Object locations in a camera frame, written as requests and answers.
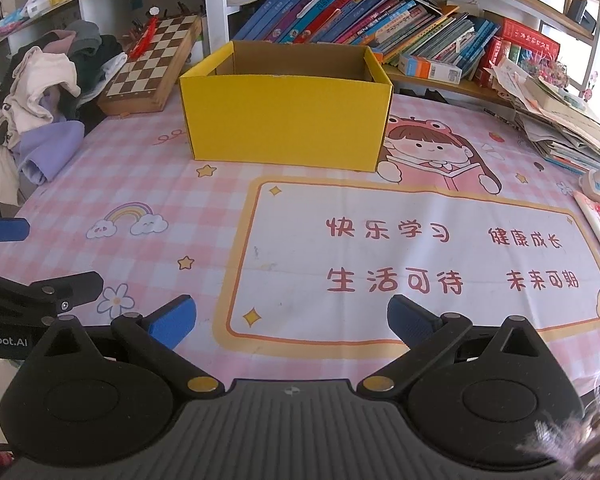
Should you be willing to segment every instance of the pile of clothes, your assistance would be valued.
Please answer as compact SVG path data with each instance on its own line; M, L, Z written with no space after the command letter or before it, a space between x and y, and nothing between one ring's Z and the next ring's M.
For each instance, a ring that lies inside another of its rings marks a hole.
M1 203L22 205L20 173L40 185L71 160L93 116L104 118L94 98L125 63L116 38L83 20L13 56L0 83Z

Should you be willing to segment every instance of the printed star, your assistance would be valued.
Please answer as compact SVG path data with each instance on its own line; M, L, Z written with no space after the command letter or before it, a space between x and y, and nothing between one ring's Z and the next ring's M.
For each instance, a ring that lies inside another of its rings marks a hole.
M249 323L249 328L251 328L251 325L253 325L257 320L262 319L262 317L260 316L260 314L258 314L256 312L255 308L252 308L250 311L248 311L244 316L242 316L244 318L244 320Z
M212 176L214 171L218 168L213 168L212 166L205 164L202 168L198 168L196 171L198 172L198 177L200 176Z
M178 260L178 265L180 266L180 270L190 269L193 262L195 262L195 260L185 256L184 258Z

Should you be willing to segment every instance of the white printed panel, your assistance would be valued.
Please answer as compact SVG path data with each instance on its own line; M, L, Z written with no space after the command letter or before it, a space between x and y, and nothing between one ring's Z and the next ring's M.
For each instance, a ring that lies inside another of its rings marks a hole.
M567 211L286 182L263 184L255 208L229 314L240 337L395 340L393 294L481 325L597 317L600 268Z

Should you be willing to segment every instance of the yellow border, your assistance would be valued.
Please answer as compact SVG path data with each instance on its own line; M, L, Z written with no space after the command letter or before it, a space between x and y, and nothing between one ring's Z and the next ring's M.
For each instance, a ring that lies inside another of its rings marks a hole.
M372 359L372 358L395 358L402 355L405 345L401 341L387 339L368 341L293 341L289 339L275 338L261 335L239 334L231 329L231 314L234 307L237 285L240 279L240 270L244 262L247 250L247 241L253 225L260 191L265 184L309 184L314 186L351 187L357 189L379 189L403 193L433 192L452 198L467 198L480 202L495 202L506 205L529 207L542 211L549 211L568 216L576 222L580 234L587 243L593 258L600 270L600 256L595 250L592 240L582 229L580 221L567 209L561 209L549 205L511 200L498 196L487 196L475 193L459 193L450 190L442 190L434 187L405 188L397 187L395 184L379 184L377 182L354 182L350 180L335 180L330 178L305 178L305 177L276 177L263 176L254 179L247 193L244 208L238 221L238 229L234 238L234 244L229 255L224 281L220 297L216 304L214 314L213 332L216 340L221 346L232 351L247 352L252 354L263 354L278 357L294 358L321 358L321 359ZM583 332L590 332L600 328L600 319L593 318L576 323L560 325L540 329L542 338L549 342L562 339Z

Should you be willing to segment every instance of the shelf post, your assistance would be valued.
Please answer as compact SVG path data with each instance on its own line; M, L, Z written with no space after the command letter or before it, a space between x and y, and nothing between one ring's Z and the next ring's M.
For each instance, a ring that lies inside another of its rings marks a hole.
M209 49L216 51L229 41L226 0L205 0Z

